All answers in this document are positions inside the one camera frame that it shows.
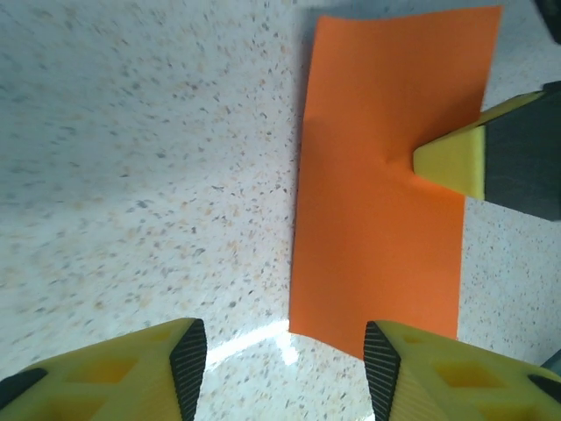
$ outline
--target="terrazzo floor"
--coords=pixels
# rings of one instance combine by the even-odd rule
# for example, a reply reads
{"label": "terrazzo floor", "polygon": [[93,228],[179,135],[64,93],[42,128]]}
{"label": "terrazzo floor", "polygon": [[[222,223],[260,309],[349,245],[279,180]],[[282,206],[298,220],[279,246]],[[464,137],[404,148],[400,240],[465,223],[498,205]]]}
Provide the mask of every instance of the terrazzo floor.
{"label": "terrazzo floor", "polygon": [[[418,3],[0,4],[0,378],[194,316],[197,420],[372,419],[360,361],[286,332],[302,87],[322,12],[495,4]],[[561,79],[532,3],[499,3],[486,107]],[[541,363],[561,347],[561,224],[466,206],[458,336]]]}

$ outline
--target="orange paper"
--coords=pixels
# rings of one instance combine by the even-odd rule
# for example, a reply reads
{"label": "orange paper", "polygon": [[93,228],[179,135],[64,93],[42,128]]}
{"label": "orange paper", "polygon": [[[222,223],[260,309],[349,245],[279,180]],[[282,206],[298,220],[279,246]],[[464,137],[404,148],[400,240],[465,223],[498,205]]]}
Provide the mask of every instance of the orange paper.
{"label": "orange paper", "polygon": [[309,75],[290,331],[362,358],[367,320],[456,337],[464,198],[412,153],[479,116],[501,9],[320,18]]}

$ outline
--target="speckled floor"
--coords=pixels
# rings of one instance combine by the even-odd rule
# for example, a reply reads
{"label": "speckled floor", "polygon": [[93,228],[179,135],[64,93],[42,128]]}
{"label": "speckled floor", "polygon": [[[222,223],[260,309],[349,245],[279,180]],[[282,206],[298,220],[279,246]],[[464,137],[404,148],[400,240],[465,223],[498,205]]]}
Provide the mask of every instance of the speckled floor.
{"label": "speckled floor", "polygon": [[[0,377],[197,316],[197,419],[372,414],[360,361],[286,333],[303,40],[321,11],[451,4],[364,3],[0,5]],[[531,2],[500,3],[486,106],[561,79]],[[468,201],[459,337],[542,362],[561,347],[560,273],[561,224]]]}

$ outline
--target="orange paper sheet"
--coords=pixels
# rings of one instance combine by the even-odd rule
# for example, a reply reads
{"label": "orange paper sheet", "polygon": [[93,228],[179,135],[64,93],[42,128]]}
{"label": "orange paper sheet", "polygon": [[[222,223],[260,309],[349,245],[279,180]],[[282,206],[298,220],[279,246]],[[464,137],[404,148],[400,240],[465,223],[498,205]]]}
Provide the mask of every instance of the orange paper sheet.
{"label": "orange paper sheet", "polygon": [[302,129],[290,331],[362,358],[367,320],[455,338],[464,198],[420,145],[478,118],[501,9],[320,18]]}

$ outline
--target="yellow plastic part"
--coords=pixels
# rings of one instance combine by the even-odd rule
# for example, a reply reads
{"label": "yellow plastic part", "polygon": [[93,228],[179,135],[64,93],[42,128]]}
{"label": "yellow plastic part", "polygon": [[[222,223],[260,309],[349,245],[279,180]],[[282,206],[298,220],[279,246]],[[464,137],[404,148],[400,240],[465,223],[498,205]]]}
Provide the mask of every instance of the yellow plastic part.
{"label": "yellow plastic part", "polygon": [[[33,364],[27,369],[48,374],[0,410],[0,421],[181,421],[170,353],[194,321],[175,320]],[[193,387],[198,395],[200,384]]]}
{"label": "yellow plastic part", "polygon": [[542,94],[515,96],[483,112],[475,123],[418,147],[413,153],[415,174],[463,195],[485,199],[485,123]]}
{"label": "yellow plastic part", "polygon": [[378,327],[401,357],[389,421],[555,421],[561,404],[528,378],[551,371],[393,322]]}

